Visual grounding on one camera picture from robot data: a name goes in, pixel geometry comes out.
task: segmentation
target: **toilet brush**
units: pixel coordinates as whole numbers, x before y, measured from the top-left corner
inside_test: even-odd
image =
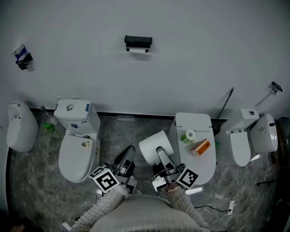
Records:
[[[58,120],[54,116],[49,116],[49,114],[47,113],[46,108],[44,106],[41,106],[40,110],[48,116],[48,118],[49,118],[48,124],[52,124],[54,126],[56,126],[58,124]]]

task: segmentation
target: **toilet tank lid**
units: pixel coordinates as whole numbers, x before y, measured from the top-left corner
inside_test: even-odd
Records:
[[[6,143],[9,147],[12,147],[17,141],[20,131],[21,120],[19,118],[11,118],[7,130]]]
[[[64,120],[87,120],[92,108],[88,100],[59,100],[54,116]]]

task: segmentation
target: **black toilet paper holder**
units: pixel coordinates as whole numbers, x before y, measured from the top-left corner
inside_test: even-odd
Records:
[[[124,42],[126,43],[126,51],[129,52],[130,48],[145,48],[145,52],[149,51],[152,44],[152,37],[140,36],[125,36]]]

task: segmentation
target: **orange box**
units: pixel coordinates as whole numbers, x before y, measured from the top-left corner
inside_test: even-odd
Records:
[[[195,147],[193,147],[190,150],[190,152],[191,154],[193,154],[193,156],[200,156],[209,147],[210,147],[210,142],[207,139],[205,139],[204,141],[200,142]]]

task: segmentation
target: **tape roll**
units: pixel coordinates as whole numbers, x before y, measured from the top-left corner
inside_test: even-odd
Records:
[[[192,143],[195,140],[195,132],[193,130],[187,130],[182,136],[181,140],[184,143]]]

